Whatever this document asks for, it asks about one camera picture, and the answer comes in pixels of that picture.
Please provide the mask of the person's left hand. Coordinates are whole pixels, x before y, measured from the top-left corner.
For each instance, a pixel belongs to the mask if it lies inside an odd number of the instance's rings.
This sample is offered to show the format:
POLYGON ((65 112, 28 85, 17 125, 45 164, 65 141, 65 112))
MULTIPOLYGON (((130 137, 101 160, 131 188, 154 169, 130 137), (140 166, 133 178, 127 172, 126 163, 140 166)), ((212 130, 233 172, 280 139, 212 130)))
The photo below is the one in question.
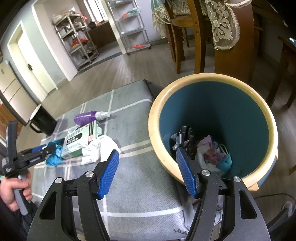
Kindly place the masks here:
POLYGON ((1 180, 1 199, 12 212, 15 212, 19 209, 14 196, 15 189, 23 190, 23 195, 27 201, 32 200, 31 174, 29 170, 27 170, 25 181, 22 181, 18 178, 7 179, 4 176, 1 180))

